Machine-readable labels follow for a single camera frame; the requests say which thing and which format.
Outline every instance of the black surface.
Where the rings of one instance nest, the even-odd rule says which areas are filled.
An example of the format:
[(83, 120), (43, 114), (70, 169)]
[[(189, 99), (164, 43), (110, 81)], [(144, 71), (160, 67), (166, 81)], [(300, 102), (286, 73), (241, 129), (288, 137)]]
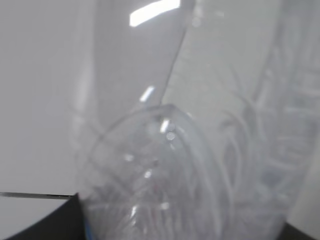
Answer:
[(21, 199), (60, 199), (69, 200), (72, 195), (57, 195), (57, 194), (41, 194), (41, 193), (25, 193), (25, 192), (0, 192), (0, 197), (6, 198), (21, 198)]
[(316, 240), (287, 224), (277, 240)]
[(85, 240), (78, 196), (73, 196), (52, 214), (7, 240)]

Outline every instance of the clear glass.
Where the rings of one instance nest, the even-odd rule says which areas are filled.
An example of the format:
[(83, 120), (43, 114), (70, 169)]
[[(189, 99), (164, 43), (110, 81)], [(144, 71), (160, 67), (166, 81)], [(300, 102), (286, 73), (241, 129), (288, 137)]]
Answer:
[(97, 1), (85, 216), (99, 240), (274, 240), (319, 138), (320, 2), (173, 2)]

